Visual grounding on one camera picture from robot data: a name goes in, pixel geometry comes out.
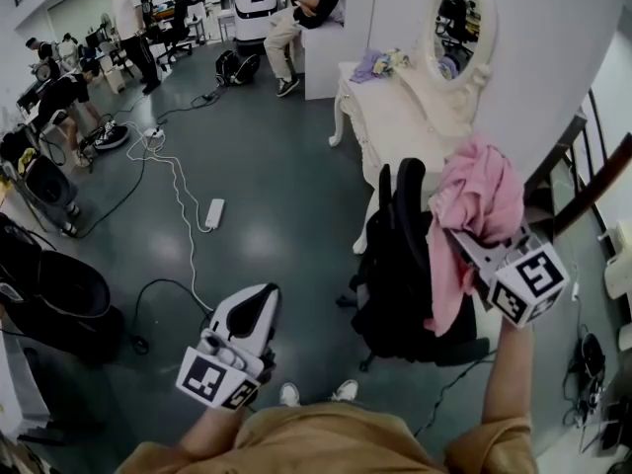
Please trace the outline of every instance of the pink towel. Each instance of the pink towel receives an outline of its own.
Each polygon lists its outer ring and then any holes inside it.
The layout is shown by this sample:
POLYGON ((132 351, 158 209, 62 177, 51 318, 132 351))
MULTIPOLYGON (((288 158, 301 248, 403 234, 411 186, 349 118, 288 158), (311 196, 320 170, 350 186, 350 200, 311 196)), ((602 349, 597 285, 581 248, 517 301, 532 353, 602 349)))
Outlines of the pink towel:
POLYGON ((450 247, 443 228, 467 230, 487 243, 503 241, 520 227, 523 192, 509 160, 481 135, 473 135, 447 160, 431 205, 434 219, 428 235, 434 319, 425 327, 437 337, 456 319, 474 277, 450 247))

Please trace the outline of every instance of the mirror frame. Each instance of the mirror frame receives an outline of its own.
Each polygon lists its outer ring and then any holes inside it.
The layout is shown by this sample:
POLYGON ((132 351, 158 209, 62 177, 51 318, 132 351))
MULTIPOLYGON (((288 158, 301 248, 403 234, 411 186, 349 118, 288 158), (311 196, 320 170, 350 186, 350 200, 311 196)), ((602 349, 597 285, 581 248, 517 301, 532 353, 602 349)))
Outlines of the mirror frame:
POLYGON ((422 19, 422 35, 416 52, 416 64, 418 69, 427 71, 433 88, 455 97, 451 105, 459 113, 458 119, 471 121, 476 114, 479 92, 487 84, 492 73, 489 63, 496 42, 496 3, 494 0, 476 2, 478 13, 481 15, 481 30, 474 53, 460 75, 447 80, 440 74, 438 60, 435 57, 435 23, 442 1, 430 0, 428 11, 422 19))

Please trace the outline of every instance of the brown shirt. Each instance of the brown shirt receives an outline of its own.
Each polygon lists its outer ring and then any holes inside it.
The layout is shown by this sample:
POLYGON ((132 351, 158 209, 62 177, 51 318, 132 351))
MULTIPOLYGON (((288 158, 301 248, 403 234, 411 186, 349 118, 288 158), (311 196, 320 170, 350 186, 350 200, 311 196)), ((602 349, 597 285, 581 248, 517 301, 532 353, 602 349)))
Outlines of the brown shirt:
POLYGON ((385 472, 535 474, 527 419, 481 426, 434 462, 406 424, 346 404, 261 411, 232 450, 192 463, 180 450, 144 443, 119 474, 367 474, 385 472))

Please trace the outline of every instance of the gray epoxy floor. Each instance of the gray epoxy floor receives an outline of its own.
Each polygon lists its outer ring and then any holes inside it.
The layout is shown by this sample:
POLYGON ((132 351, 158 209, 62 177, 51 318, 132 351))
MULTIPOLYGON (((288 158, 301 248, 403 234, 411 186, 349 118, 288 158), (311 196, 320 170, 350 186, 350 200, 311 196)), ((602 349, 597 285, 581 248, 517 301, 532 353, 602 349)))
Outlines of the gray epoxy floor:
MULTIPOLYGON (((218 45, 203 47, 180 60, 161 88, 131 115, 118 115, 118 121, 131 120, 141 128, 154 125, 164 111, 187 107, 191 99, 212 90, 220 50, 218 45)), ((93 100, 103 112, 129 108, 140 92, 135 82, 128 84, 118 97, 105 84, 96 86, 93 100)), ((341 146, 329 147, 332 100, 306 103, 302 89, 278 100, 275 88, 264 61, 255 84, 231 88, 213 107, 168 116, 163 153, 180 158, 189 188, 201 202, 202 219, 212 198, 226 199, 219 230, 194 234, 197 293, 212 306, 254 283, 280 286, 283 303, 273 344, 278 368, 256 408, 275 405, 286 380, 299 387, 304 402, 313 402, 353 377, 360 382, 359 400, 401 416, 415 430, 426 421, 441 386, 462 368, 379 359, 369 374, 358 371, 367 350, 351 327, 352 312, 338 309, 335 299, 346 290, 359 262, 352 243, 370 196, 359 149, 350 127, 341 146)), ((92 175, 75 170, 84 223, 90 225, 121 198, 139 171, 140 163, 125 158, 125 148, 101 158, 92 175)), ((133 197, 87 239, 46 235, 104 275, 113 304, 127 321, 147 282, 157 277, 191 281, 187 227, 171 185, 170 168, 149 162, 133 197)), ((193 221, 193 204, 186 204, 193 221)), ((35 226, 24 217, 19 200, 5 201, 3 210, 35 226)), ((603 292, 605 255, 596 243, 597 231, 593 218, 585 216, 568 240, 580 261, 583 320, 601 340, 612 375, 619 319, 603 292)), ((569 244, 563 239, 558 246, 568 262, 569 244)), ((567 406, 561 384, 574 347, 576 313, 574 305, 562 303, 536 327, 536 453, 564 431, 567 406)), ((70 409, 83 402, 75 411, 78 416, 106 424, 93 439, 42 454, 64 474, 110 473, 140 441, 175 442, 202 412, 201 405, 174 387, 186 346, 198 341, 200 320, 185 293, 160 284, 145 294, 139 315, 139 333, 151 343, 148 356, 136 355, 125 343, 115 362, 88 367, 71 355, 34 345, 55 380, 51 391, 58 406, 70 409)), ((489 370, 490 365, 477 367, 447 394, 434 427, 421 437, 431 453, 440 454, 448 441, 478 423, 489 370)))

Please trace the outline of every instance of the black pants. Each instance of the black pants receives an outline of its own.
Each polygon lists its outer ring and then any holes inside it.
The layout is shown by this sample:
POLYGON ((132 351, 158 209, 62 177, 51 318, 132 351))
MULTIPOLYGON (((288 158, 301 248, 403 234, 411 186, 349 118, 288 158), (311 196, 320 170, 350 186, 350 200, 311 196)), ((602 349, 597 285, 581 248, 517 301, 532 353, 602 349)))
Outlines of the black pants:
POLYGON ((156 61, 149 50, 149 45, 145 38, 132 37, 131 39, 122 40, 120 45, 125 49, 127 57, 140 69, 147 83, 158 82, 156 61))

